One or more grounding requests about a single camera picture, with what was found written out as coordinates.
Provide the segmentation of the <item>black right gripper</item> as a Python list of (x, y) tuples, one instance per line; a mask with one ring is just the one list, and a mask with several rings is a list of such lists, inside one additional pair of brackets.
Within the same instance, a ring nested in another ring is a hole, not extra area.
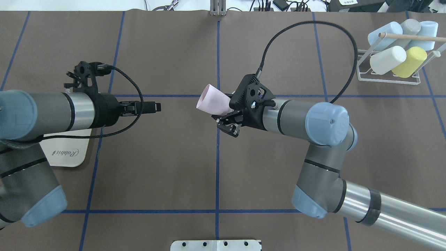
[(243, 119), (238, 117), (221, 117), (216, 119), (217, 128), (223, 133), (237, 138), (240, 128), (251, 127), (266, 130), (263, 124), (263, 112), (266, 107), (274, 107), (276, 96), (256, 77), (245, 75), (234, 93), (225, 93), (223, 101), (229, 103), (234, 111), (241, 111)]

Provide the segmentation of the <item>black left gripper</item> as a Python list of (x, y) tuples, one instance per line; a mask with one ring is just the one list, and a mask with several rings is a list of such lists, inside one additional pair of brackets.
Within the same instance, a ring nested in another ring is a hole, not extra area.
[(137, 113), (161, 112), (161, 103), (155, 101), (121, 101), (114, 95), (99, 93), (93, 97), (94, 127), (110, 127), (120, 116), (136, 116)]

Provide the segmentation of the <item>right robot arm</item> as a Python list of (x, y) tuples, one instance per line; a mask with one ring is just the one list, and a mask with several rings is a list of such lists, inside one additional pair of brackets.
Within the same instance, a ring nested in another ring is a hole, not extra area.
[(224, 133), (238, 137), (241, 127), (250, 127), (309, 142), (292, 197), (298, 211), (318, 219), (339, 213), (445, 250), (445, 215), (341, 178), (345, 156), (358, 142), (343, 106), (278, 99), (254, 74), (244, 76), (237, 90), (224, 96), (229, 110), (212, 116)]

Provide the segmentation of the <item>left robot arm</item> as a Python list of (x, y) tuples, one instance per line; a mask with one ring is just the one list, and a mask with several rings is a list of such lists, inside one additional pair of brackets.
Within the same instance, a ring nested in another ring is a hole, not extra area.
[(1, 228), (35, 227), (67, 208), (67, 199), (40, 142), (44, 135), (109, 127), (121, 116), (161, 111), (154, 101), (110, 94), (1, 92)]

